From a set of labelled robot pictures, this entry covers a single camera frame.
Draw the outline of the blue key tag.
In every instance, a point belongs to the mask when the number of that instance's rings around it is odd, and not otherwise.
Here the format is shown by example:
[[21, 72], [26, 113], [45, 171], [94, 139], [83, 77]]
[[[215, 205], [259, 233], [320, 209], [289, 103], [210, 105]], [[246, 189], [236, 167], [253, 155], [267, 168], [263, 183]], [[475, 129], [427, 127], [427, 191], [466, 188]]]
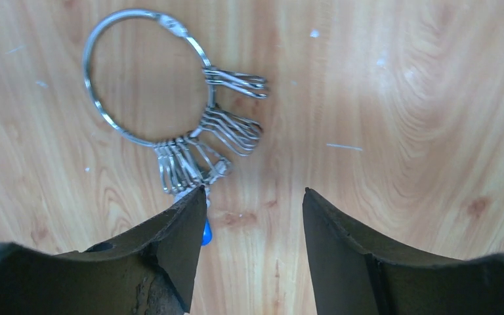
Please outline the blue key tag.
[[212, 233], [211, 225], [209, 223], [209, 219], [206, 219], [205, 226], [203, 229], [203, 237], [202, 237], [201, 245], [202, 246], [208, 245], [212, 239], [213, 239], [213, 233]]

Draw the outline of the silver keyring with clips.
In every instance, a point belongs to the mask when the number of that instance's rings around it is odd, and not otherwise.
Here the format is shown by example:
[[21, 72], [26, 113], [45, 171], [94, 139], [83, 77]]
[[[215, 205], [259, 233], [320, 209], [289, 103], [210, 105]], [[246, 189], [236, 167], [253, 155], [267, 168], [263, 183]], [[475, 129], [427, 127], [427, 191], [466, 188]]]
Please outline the silver keyring with clips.
[[[124, 110], [106, 80], [105, 50], [115, 35], [146, 31], [130, 62], [129, 84], [138, 88], [136, 108]], [[268, 81], [259, 75], [220, 68], [179, 19], [169, 13], [121, 9], [106, 15], [90, 31], [81, 53], [81, 71], [89, 100], [101, 118], [124, 139], [152, 150], [159, 184], [175, 196], [209, 186], [232, 170], [232, 158], [251, 155], [263, 128], [246, 114], [219, 104], [220, 91], [263, 100]]]

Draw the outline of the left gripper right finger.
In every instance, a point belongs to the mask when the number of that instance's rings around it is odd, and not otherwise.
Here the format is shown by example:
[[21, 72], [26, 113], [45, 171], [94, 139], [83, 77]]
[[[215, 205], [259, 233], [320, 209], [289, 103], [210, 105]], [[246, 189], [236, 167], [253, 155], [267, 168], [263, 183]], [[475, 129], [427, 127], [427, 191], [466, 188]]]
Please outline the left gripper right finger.
[[504, 253], [463, 261], [416, 249], [311, 188], [303, 224], [318, 314], [504, 314]]

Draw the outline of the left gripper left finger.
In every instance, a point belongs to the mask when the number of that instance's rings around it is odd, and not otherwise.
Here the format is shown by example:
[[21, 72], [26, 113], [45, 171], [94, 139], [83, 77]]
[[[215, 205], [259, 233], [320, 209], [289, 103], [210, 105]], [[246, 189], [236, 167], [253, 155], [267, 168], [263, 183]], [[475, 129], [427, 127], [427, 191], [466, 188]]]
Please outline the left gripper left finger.
[[206, 210], [199, 187], [85, 251], [0, 242], [0, 314], [189, 313]]

